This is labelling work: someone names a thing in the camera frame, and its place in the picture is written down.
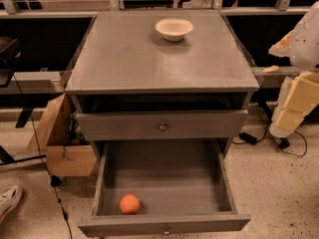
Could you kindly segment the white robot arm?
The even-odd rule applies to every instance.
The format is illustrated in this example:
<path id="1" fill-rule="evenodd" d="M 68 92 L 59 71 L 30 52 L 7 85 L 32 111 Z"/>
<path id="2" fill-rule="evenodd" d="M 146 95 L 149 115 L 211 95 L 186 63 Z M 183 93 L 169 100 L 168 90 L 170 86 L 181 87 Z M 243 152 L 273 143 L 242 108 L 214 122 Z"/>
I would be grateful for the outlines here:
<path id="1" fill-rule="evenodd" d="M 281 85 L 269 128 L 273 136 L 287 137 L 319 105 L 319 2 L 271 46 L 269 54 L 288 57 L 290 64 L 301 71 L 294 79 L 286 77 Z"/>

